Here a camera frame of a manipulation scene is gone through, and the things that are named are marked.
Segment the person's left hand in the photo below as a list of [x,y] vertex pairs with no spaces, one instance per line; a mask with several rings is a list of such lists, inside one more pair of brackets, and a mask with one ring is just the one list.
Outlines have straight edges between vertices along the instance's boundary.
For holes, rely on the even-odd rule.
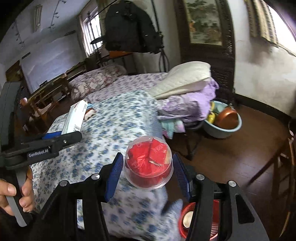
[[[0,183],[1,193],[1,209],[3,209],[10,216],[14,216],[12,208],[8,203],[7,197],[14,197],[17,189],[14,185],[1,179]],[[21,188],[22,198],[19,200],[23,212],[31,212],[35,208],[34,191],[33,191],[33,173],[30,167],[27,168],[27,177],[24,185]]]

